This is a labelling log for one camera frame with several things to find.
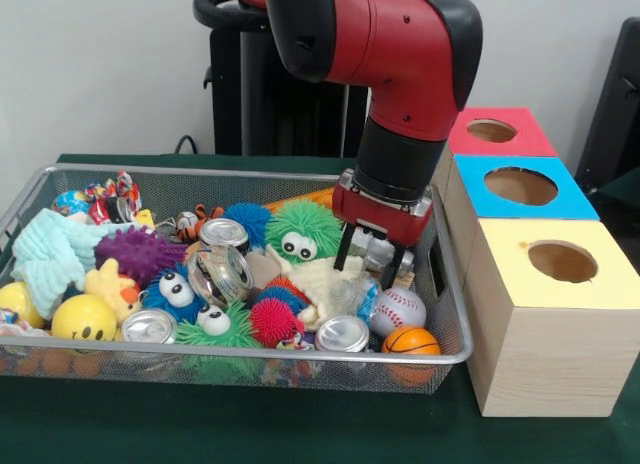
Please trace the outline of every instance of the yellow ball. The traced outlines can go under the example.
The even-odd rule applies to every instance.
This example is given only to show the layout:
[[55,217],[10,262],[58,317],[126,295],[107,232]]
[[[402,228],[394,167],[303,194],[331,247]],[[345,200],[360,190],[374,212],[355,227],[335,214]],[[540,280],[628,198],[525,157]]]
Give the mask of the yellow ball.
[[104,299],[83,294],[66,300],[53,316],[51,334],[62,339],[113,341],[116,314]]
[[24,282],[12,282],[0,289],[0,308],[18,313],[21,321],[27,321],[31,327],[42,329],[44,319],[37,313],[31,302],[31,295]]

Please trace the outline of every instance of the white wall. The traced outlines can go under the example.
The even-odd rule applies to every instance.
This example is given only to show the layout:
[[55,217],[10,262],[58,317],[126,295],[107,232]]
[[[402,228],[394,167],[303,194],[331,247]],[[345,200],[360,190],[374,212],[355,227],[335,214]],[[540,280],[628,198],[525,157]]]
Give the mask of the white wall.
[[[471,105],[528,106],[577,165],[622,21],[640,0],[473,0],[485,48]],[[212,149],[208,30],[192,0],[0,0],[3,210],[62,152]]]

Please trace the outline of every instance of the red robot arm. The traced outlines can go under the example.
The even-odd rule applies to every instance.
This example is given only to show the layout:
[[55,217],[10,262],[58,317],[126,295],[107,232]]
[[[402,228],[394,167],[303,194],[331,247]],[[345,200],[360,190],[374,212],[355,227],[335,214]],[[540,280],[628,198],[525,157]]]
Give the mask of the red robot arm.
[[[400,259],[426,226],[425,189],[475,79],[476,7],[469,0],[267,0],[267,9],[292,74],[371,88],[356,168],[334,192],[334,214],[347,223],[336,267],[356,225],[385,235]],[[385,273],[383,286],[394,277],[393,269]]]

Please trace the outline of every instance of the circular hole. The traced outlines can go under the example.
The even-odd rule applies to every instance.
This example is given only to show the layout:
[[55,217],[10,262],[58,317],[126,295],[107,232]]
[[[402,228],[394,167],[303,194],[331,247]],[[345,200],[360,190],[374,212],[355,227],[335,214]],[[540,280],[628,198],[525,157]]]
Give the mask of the circular hole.
[[531,264],[557,281],[585,282],[598,273],[595,259],[570,242],[537,242],[529,248]]
[[467,131],[478,139],[488,142],[509,142],[518,131],[506,122],[495,119],[476,119],[467,126]]
[[492,193],[528,206],[544,206],[558,195],[558,188],[551,179],[521,167],[491,171],[484,177],[484,183]]

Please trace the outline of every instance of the shape sorter box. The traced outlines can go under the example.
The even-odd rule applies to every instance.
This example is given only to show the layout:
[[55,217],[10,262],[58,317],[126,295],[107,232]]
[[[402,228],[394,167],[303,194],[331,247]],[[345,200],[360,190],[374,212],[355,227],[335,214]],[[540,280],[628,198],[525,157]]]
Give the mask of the shape sorter box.
[[463,285],[478,218],[598,220],[556,157],[454,156],[444,207]]
[[602,223],[481,218],[464,295],[484,416],[611,414],[640,349],[640,278]]
[[455,155],[557,156],[529,109],[467,108],[458,115],[431,180],[443,202]]

